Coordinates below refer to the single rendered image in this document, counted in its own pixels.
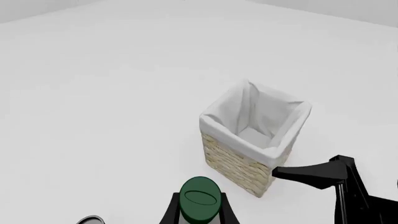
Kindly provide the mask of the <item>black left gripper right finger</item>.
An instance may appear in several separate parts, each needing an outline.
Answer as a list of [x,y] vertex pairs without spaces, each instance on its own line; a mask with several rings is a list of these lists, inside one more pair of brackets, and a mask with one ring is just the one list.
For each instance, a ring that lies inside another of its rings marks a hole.
[[240,224],[236,218],[226,193],[221,193],[221,208],[219,211],[221,224]]

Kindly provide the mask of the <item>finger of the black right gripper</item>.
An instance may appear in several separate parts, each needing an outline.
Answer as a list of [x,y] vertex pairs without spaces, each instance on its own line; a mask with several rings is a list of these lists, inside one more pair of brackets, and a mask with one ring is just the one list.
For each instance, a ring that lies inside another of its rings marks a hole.
[[276,167],[272,176],[277,179],[291,180],[324,190],[347,180],[348,167],[354,165],[354,158],[337,155],[323,164],[303,167]]

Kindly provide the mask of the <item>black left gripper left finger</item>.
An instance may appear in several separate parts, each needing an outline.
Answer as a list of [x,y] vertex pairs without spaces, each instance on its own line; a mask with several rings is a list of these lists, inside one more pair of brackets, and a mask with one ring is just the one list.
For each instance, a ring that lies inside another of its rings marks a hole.
[[173,193],[169,206],[159,224],[179,224],[180,221],[179,195],[180,194],[178,192]]

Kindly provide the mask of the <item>woven basket with white liner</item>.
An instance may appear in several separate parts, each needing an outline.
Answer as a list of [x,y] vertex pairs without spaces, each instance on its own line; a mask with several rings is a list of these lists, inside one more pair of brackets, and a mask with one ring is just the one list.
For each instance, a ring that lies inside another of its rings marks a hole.
[[288,159],[312,106],[243,80],[199,118],[206,163],[250,194],[262,197],[275,167]]

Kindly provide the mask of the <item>grey round tin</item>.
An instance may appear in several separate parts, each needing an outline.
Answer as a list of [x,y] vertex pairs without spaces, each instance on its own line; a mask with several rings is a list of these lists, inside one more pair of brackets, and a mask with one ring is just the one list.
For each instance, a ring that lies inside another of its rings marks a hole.
[[106,224],[106,223],[101,217],[92,215],[82,218],[76,224]]

